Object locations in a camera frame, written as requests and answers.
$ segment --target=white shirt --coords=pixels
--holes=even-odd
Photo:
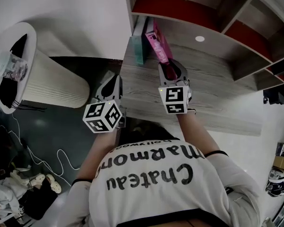
[[[227,155],[205,158],[180,140],[144,141],[113,149],[92,183],[75,183],[58,226],[152,226],[198,218],[212,226],[257,227],[258,201],[256,182]]]

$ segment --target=forearm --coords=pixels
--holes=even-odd
[[[204,155],[220,150],[194,113],[177,114],[177,118],[186,142],[197,147]]]
[[[95,178],[100,162],[115,147],[116,134],[117,130],[97,135],[93,146],[80,167],[77,179],[93,180]]]

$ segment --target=white side table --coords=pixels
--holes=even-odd
[[[21,22],[4,31],[0,36],[0,51],[10,51],[25,34],[27,41],[22,58],[27,61],[27,74],[18,83],[15,100],[19,103],[28,100],[72,108],[83,106],[89,97],[87,81],[37,50],[36,31],[30,24]],[[1,100],[0,106],[6,114],[15,111],[14,108],[6,107]]]

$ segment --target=white cable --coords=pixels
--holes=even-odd
[[[22,143],[21,143],[21,141],[20,141],[20,125],[19,125],[19,121],[18,121],[18,119],[16,119],[16,118],[14,117],[14,114],[13,114],[13,113],[12,113],[12,116],[13,116],[13,118],[17,121],[17,125],[18,125],[18,135],[17,135],[14,131],[7,131],[7,129],[6,129],[3,125],[0,125],[0,127],[3,127],[3,128],[6,130],[6,132],[7,132],[8,134],[13,133],[13,134],[16,136],[16,138],[19,140],[19,143],[22,145]],[[60,160],[60,158],[59,158],[59,156],[58,156],[59,151],[62,151],[62,152],[64,153],[64,155],[66,156],[66,159],[68,160],[68,163],[70,164],[70,166],[71,166],[71,168],[72,168],[73,170],[78,171],[80,168],[74,168],[74,167],[72,166],[72,164],[71,164],[70,160],[68,159],[68,156],[67,156],[67,154],[64,152],[64,150],[62,150],[62,149],[58,149],[58,150],[57,150],[57,158],[58,158],[58,160],[59,160],[59,162],[60,162],[61,169],[62,169],[62,173],[61,173],[61,174],[57,174],[57,173],[55,173],[55,172],[52,170],[52,168],[50,167],[50,165],[49,165],[46,161],[43,161],[43,160],[41,160],[40,158],[36,157],[36,156],[34,155],[34,153],[32,152],[32,150],[28,147],[28,145],[27,145],[27,149],[28,149],[28,152],[29,152],[29,154],[30,154],[30,157],[32,158],[33,162],[34,162],[36,165],[39,165],[39,164],[43,163],[54,175],[60,177],[60,178],[63,179],[69,186],[71,186],[68,181],[66,181],[63,177],[61,177],[61,176],[63,175],[63,173],[64,173],[64,168],[63,168],[62,162],[61,162],[61,160]],[[39,163],[35,162],[33,156],[34,156],[36,159],[38,159],[40,162],[39,162]]]

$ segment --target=teal book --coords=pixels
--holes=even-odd
[[[145,35],[147,20],[147,16],[139,16],[132,35],[134,54],[138,65],[145,63],[150,49],[148,39]]]

